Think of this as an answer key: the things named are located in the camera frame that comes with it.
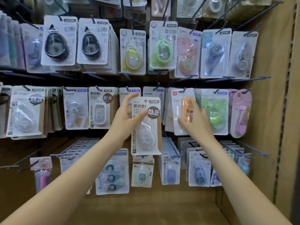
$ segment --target person's right hand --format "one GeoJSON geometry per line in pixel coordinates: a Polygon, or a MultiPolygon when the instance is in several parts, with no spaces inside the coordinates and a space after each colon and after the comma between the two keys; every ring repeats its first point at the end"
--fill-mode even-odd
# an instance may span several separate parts
{"type": "Polygon", "coordinates": [[[188,134],[200,144],[207,140],[214,140],[209,120],[206,116],[206,109],[200,109],[195,100],[190,99],[189,104],[193,109],[193,121],[186,122],[183,118],[178,118],[178,123],[184,128],[188,134]]]}

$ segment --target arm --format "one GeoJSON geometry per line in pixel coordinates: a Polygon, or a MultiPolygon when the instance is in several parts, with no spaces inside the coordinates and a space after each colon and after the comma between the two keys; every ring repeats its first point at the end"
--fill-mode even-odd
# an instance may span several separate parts
{"type": "Polygon", "coordinates": [[[67,171],[23,204],[1,225],[64,224],[95,182],[106,162],[119,150],[147,114],[147,110],[128,118],[128,102],[138,93],[126,96],[107,134],[67,171]]]}
{"type": "Polygon", "coordinates": [[[194,108],[193,121],[179,124],[203,148],[214,166],[223,188],[243,225],[291,224],[269,199],[242,172],[213,136],[205,109],[194,108]]]}

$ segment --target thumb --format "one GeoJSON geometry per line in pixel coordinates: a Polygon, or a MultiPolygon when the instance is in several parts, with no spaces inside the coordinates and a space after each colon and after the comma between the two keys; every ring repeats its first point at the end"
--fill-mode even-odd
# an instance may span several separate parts
{"type": "Polygon", "coordinates": [[[143,110],[142,112],[138,113],[135,117],[131,118],[131,122],[134,126],[137,126],[142,122],[144,117],[148,114],[148,110],[143,110]]]}
{"type": "Polygon", "coordinates": [[[179,123],[179,125],[181,125],[182,128],[184,128],[185,130],[187,130],[188,123],[185,120],[183,120],[182,117],[178,118],[178,123],[179,123]]]}

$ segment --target person's left hand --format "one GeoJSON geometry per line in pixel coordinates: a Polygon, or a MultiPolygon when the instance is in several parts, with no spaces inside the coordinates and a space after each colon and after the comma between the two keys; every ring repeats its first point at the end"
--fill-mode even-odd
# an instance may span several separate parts
{"type": "Polygon", "coordinates": [[[117,139],[120,144],[132,134],[133,129],[139,125],[148,114],[148,110],[144,110],[133,118],[128,117],[128,115],[131,114],[131,107],[128,107],[128,102],[138,95],[139,93],[131,93],[124,97],[120,108],[115,114],[111,127],[107,132],[107,135],[113,139],[117,139]]]}

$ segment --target brand logo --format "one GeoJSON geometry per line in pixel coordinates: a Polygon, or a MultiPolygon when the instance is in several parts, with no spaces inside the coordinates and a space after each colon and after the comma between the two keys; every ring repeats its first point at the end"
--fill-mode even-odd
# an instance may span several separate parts
{"type": "Polygon", "coordinates": [[[145,33],[136,32],[135,35],[145,36],[145,33]]]}
{"type": "Polygon", "coordinates": [[[64,19],[64,22],[76,22],[75,19],[64,19]]]}
{"type": "Polygon", "coordinates": [[[193,35],[195,35],[195,36],[201,36],[201,34],[199,34],[199,33],[195,33],[195,32],[193,32],[193,35]]]}
{"type": "Polygon", "coordinates": [[[227,91],[218,91],[218,95],[227,95],[228,92],[227,91]]]}
{"type": "Polygon", "coordinates": [[[97,24],[108,24],[107,22],[98,21],[97,24]]]}
{"type": "Polygon", "coordinates": [[[174,27],[177,27],[177,25],[176,24],[167,24],[167,27],[174,28],[174,27]]]}
{"type": "Polygon", "coordinates": [[[257,34],[247,34],[246,37],[257,37],[257,34]]]}
{"type": "Polygon", "coordinates": [[[220,35],[224,35],[224,34],[230,34],[230,31],[221,31],[220,35]]]}

